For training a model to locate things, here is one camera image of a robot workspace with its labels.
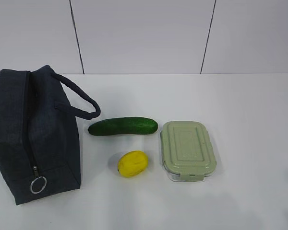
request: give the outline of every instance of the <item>food container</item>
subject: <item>food container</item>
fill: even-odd
[[[161,132],[162,162],[173,181],[203,181],[216,169],[205,126],[194,121],[171,121]]]

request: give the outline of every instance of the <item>cucumber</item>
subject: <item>cucumber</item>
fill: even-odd
[[[145,117],[119,117],[96,122],[88,128],[94,136],[111,136],[116,134],[153,134],[158,123]]]

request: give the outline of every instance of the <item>metal ring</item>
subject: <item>metal ring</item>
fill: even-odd
[[[33,189],[32,189],[32,187],[33,187],[35,181],[37,181],[38,179],[41,179],[41,178],[44,179],[45,184],[43,185],[43,187],[41,188],[41,190],[39,190],[39,191],[37,191],[37,192],[34,192]],[[30,184],[30,192],[33,193],[33,194],[38,194],[38,193],[40,193],[40,192],[42,192],[42,191],[44,190],[44,188],[46,187],[46,185],[47,185],[47,179],[46,179],[44,176],[39,176],[39,177],[35,178],[35,179],[31,182],[31,184]]]

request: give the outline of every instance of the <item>lemon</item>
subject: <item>lemon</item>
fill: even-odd
[[[142,151],[132,151],[126,153],[119,160],[118,170],[124,177],[133,177],[146,169],[148,157]]]

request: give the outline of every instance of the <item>lunch bag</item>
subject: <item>lunch bag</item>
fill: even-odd
[[[72,107],[61,83],[96,111]],[[0,71],[0,172],[17,205],[80,188],[75,116],[99,115],[98,104],[50,66]]]

